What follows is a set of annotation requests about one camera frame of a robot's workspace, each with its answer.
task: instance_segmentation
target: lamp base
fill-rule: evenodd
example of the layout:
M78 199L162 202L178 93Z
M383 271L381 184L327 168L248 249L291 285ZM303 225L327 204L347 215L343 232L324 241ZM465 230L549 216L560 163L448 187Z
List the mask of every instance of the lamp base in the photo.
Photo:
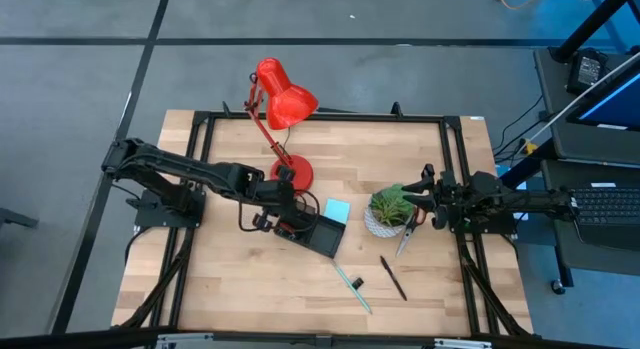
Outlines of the lamp base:
M311 163L300 155L291 155L291 161L293 162L291 168L295 171L293 188L295 190L309 190L311 183L313 183L313 168L311 168ZM271 180L278 179L276 170L280 165L284 164L278 159L271 166Z

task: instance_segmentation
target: potted plant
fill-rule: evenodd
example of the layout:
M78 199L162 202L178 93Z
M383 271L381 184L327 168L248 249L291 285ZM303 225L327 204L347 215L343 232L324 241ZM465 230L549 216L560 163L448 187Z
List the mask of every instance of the potted plant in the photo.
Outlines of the potted plant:
M390 238L405 228L413 215L413 204L403 198L407 194L401 184L394 184L371 196L364 222L373 235Z

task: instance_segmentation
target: lamp shade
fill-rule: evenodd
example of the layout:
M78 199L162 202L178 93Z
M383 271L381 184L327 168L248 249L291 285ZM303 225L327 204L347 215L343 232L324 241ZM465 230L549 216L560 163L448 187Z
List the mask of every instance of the lamp shade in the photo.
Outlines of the lamp shade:
M278 59L263 59L258 64L256 75L258 83L269 95L269 128L286 129L305 120L318 108L318 99L305 88L292 84Z

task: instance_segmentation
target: green plant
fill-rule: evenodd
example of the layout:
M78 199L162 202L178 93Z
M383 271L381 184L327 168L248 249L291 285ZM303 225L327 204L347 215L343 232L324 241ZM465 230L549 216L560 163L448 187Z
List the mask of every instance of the green plant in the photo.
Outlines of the green plant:
M402 198L409 194L402 185L394 184L371 196L369 207L378 222L387 226L402 225L413 215L413 204Z

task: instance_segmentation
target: monitor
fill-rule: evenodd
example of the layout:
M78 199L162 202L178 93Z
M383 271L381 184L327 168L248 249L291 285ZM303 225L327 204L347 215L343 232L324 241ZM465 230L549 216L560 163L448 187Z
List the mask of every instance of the monitor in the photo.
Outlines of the monitor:
M594 88L568 120L600 128L640 130L640 65L635 63L622 74Z

